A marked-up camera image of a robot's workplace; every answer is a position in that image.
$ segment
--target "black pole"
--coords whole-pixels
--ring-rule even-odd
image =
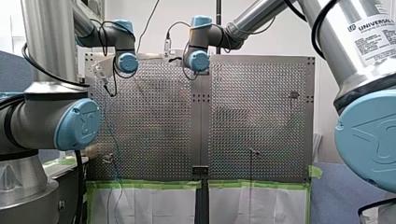
[[[221,0],[216,0],[216,24],[221,25]],[[216,48],[216,53],[221,54],[221,48]]]

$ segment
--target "cable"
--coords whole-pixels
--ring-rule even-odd
[[[90,87],[90,85],[88,85],[88,84],[72,82],[72,81],[69,81],[67,79],[63,79],[61,77],[58,77],[58,76],[52,74],[51,72],[49,72],[46,69],[44,69],[41,65],[39,65],[35,60],[33,60],[33,58],[26,52],[26,50],[27,50],[27,43],[25,43],[23,45],[23,48],[22,48],[23,58],[29,64],[31,64],[34,68],[36,68],[38,71],[44,73],[45,75],[47,75],[47,76],[49,76],[49,77],[51,77],[51,78],[53,78],[55,80],[58,80],[58,81],[61,81],[61,82],[64,82],[64,83],[67,83],[67,84],[70,84],[70,85],[73,85],[73,86],[84,87],[84,88]]]
[[[117,150],[117,154],[120,155],[120,146],[119,146],[119,143],[118,143],[117,138],[116,138],[116,135],[113,133],[113,130],[112,130],[111,126],[110,126],[110,123],[109,123],[109,121],[108,121],[108,119],[107,119],[107,112],[106,112],[106,110],[107,110],[106,97],[105,97],[105,101],[104,101],[104,108],[103,108],[103,110],[104,110],[104,113],[103,113],[103,114],[104,114],[104,119],[105,119],[105,123],[106,123],[106,126],[107,126],[108,133],[110,134],[111,138],[112,138],[113,141],[114,141],[114,144],[115,144],[116,150]],[[121,194],[120,194],[119,198],[117,199],[116,205],[115,205],[115,207],[114,207],[114,218],[116,219],[116,223],[119,224],[119,221],[118,221],[118,218],[117,218],[117,214],[116,214],[116,213],[117,213],[117,209],[118,209],[118,207],[119,207],[120,199],[121,199],[121,197],[122,197],[122,194],[123,194],[124,189],[123,189],[123,185],[122,185],[122,181],[121,181],[121,177],[120,177],[120,169],[119,169],[119,167],[118,167],[118,165],[117,165],[117,162],[116,162],[116,159],[115,159],[115,158],[114,158],[114,160],[113,160],[112,163],[114,164],[115,179],[119,182],[119,184],[120,184],[120,186],[121,186]],[[108,209],[108,207],[109,207],[110,196],[111,196],[111,193],[112,193],[112,192],[113,192],[113,189],[111,189],[111,191],[109,192],[108,197],[107,197],[107,204],[106,204],[106,210],[107,210],[107,215],[106,215],[106,216],[107,216],[107,224],[110,223],[109,212],[108,212],[109,209]]]
[[[191,27],[188,23],[186,23],[186,22],[184,22],[184,21],[177,21],[177,22],[173,23],[173,24],[168,28],[168,32],[166,32],[166,39],[171,39],[171,36],[170,36],[171,30],[172,30],[172,28],[174,28],[174,27],[175,27],[176,25],[178,25],[178,24],[183,24],[183,25],[185,25],[185,26],[187,26],[187,27]]]
[[[326,60],[323,51],[318,45],[318,35],[320,31],[320,27],[323,23],[323,21],[326,19],[327,14],[329,11],[335,6],[335,4],[338,3],[339,0],[331,0],[318,14],[317,19],[314,22],[314,25],[312,26],[312,33],[311,33],[311,42],[312,46],[314,47],[315,51],[317,54],[324,60]]]
[[[228,49],[223,48],[223,49],[224,49],[224,52],[226,52],[226,53],[231,53],[231,48],[232,48],[232,46],[231,46],[230,37],[229,37],[229,35],[228,35],[228,31],[227,31],[226,29],[224,29],[224,28],[223,28],[222,26],[220,26],[220,25],[217,25],[217,24],[213,24],[213,25],[217,26],[217,27],[221,30],[221,33],[223,34],[223,36],[225,36],[225,38],[227,39],[227,42],[228,42]]]
[[[135,42],[134,34],[133,34],[127,27],[125,27],[125,26],[123,26],[123,25],[121,25],[121,24],[118,24],[118,23],[116,23],[116,22],[114,22],[114,21],[103,21],[103,22],[99,22],[99,21],[94,20],[94,19],[91,19],[91,21],[95,21],[96,23],[98,23],[98,24],[100,25],[99,31],[98,31],[98,32],[99,32],[99,42],[100,42],[100,44],[102,45],[102,51],[103,51],[103,54],[105,55],[105,57],[107,56],[107,53],[108,53],[108,34],[107,34],[106,29],[105,29],[105,24],[106,24],[106,23],[110,23],[110,24],[113,24],[113,25],[116,25],[116,26],[121,27],[125,32],[127,32],[127,33],[131,36],[132,40]],[[106,90],[106,92],[110,95],[110,97],[115,97],[115,96],[117,96],[117,94],[118,94],[118,87],[117,87],[116,75],[117,75],[118,77],[121,77],[121,78],[131,78],[131,77],[133,77],[133,76],[136,74],[136,72],[132,73],[132,74],[129,75],[128,77],[122,76],[122,75],[117,71],[116,56],[115,56],[114,59],[113,59],[113,69],[112,69],[112,70],[113,70],[113,80],[114,80],[114,93],[111,93],[111,92],[110,92],[110,90],[109,90],[107,84],[104,85],[103,87],[104,87],[104,89]]]
[[[272,25],[274,24],[274,22],[275,22],[275,19],[276,19],[276,17],[274,17],[274,18],[271,20],[271,23],[270,23],[267,27],[265,27],[263,30],[258,31],[258,32],[248,32],[248,31],[244,31],[244,30],[239,29],[236,25],[235,25],[234,27],[235,27],[235,29],[236,29],[237,31],[239,31],[239,32],[241,32],[241,33],[244,33],[244,34],[247,34],[247,35],[259,35],[259,34],[264,33],[265,31],[267,31],[269,28],[271,28],[271,26],[272,26]]]
[[[154,12],[155,12],[155,10],[157,9],[157,6],[158,6],[159,3],[160,3],[160,0],[157,0],[157,2],[155,3],[154,8],[153,8],[152,11],[151,11],[151,14],[150,14],[149,17],[148,17],[148,21],[147,21],[147,23],[146,23],[146,27],[145,27],[145,29],[143,30],[142,35],[139,37],[139,44],[137,45],[136,54],[139,53],[140,45],[142,44],[142,37],[143,37],[143,35],[146,33],[146,31],[148,30],[148,28],[149,28],[149,22],[151,21],[151,18],[152,18],[152,16],[154,15]]]
[[[323,21],[326,19],[327,14],[330,10],[338,3],[339,0],[331,0],[318,14],[317,18],[315,19],[314,25],[312,26],[312,33],[311,33],[311,43],[314,47],[314,50],[317,54],[324,60],[326,60],[323,51],[321,50],[320,46],[318,45],[318,35],[321,28]],[[290,0],[284,0],[286,5],[303,21],[306,21],[305,15],[298,11],[294,5],[291,3]]]
[[[75,224],[81,223],[82,218],[82,205],[83,205],[83,197],[84,197],[84,168],[82,164],[81,152],[79,150],[75,150],[76,161],[77,161],[77,169],[78,169],[78,201],[77,201],[77,209],[76,209],[76,218]]]
[[[130,36],[131,36],[131,38],[132,38],[132,40],[135,42],[136,41],[136,38],[134,37],[134,33],[132,33],[127,27],[125,27],[124,25],[122,25],[122,24],[119,24],[119,23],[116,23],[116,22],[114,22],[114,21],[103,21],[103,22],[99,22],[99,21],[97,21],[97,20],[95,20],[95,19],[91,19],[91,21],[94,21],[94,22],[96,22],[96,23],[98,23],[100,26],[99,26],[99,42],[100,42],[100,44],[102,45],[102,50],[103,50],[103,54],[105,55],[105,56],[107,56],[107,53],[108,53],[108,34],[107,34],[107,31],[106,31],[106,29],[105,29],[105,24],[107,24],[107,23],[110,23],[110,24],[113,24],[113,25],[115,25],[115,26],[119,26],[120,28],[122,28],[126,33],[128,33]],[[102,31],[103,30],[103,35],[105,36],[105,43],[103,42],[103,38],[102,38]]]
[[[301,20],[306,21],[306,17],[303,13],[301,13],[297,8],[293,5],[293,3],[290,0],[283,0],[286,5],[290,8],[291,11],[294,12]]]
[[[110,92],[107,84],[103,86],[103,88],[105,88],[105,90],[107,91],[108,95],[110,95],[110,97],[115,97],[118,94],[117,80],[116,80],[116,74],[114,73],[114,66],[113,66],[113,80],[114,80],[114,93]]]
[[[186,49],[187,49],[187,46],[188,46],[189,44],[190,44],[190,42],[187,42],[186,47],[185,47],[184,50],[183,50],[183,58],[181,59],[181,70],[183,71],[183,74],[184,74],[184,76],[186,77],[186,79],[188,79],[189,81],[194,81],[195,79],[198,78],[198,75],[195,75],[194,78],[190,78],[189,75],[187,75],[186,70],[184,69],[184,68],[185,68],[185,66],[184,66],[184,55],[185,55],[185,53],[186,53]]]
[[[6,107],[9,107],[14,104],[19,104],[24,101],[24,95],[23,94],[18,94],[14,96],[10,96],[6,98],[5,100],[0,101],[0,110],[5,109]]]

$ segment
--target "universal robots logo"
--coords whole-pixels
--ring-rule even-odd
[[[355,24],[352,24],[352,25],[350,25],[347,29],[348,29],[348,31],[349,32],[353,32],[353,31],[355,31],[356,30],[356,25]]]

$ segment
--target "label sticker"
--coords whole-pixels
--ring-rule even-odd
[[[379,13],[388,14],[388,10],[383,5],[375,5]]]
[[[374,15],[347,29],[365,65],[396,55],[396,23],[389,15]]]

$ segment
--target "pegboard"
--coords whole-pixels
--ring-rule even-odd
[[[100,59],[88,54],[86,68]],[[122,178],[192,179],[192,167],[202,165],[211,179],[306,182],[314,69],[306,57],[214,55],[209,74],[193,82],[159,58],[118,78],[117,97],[95,80],[103,120],[88,178],[114,178],[115,167],[103,162],[113,153]],[[260,155],[250,159],[251,150]]]
[[[211,64],[209,177],[307,182],[315,60],[220,56]]]
[[[93,53],[86,59],[89,73],[91,64],[104,57]],[[103,118],[89,179],[191,179],[191,84],[183,77],[179,68],[152,59],[140,61],[134,77],[117,79],[114,98],[99,79],[92,82],[91,95]],[[110,153],[119,174],[114,163],[104,162]]]

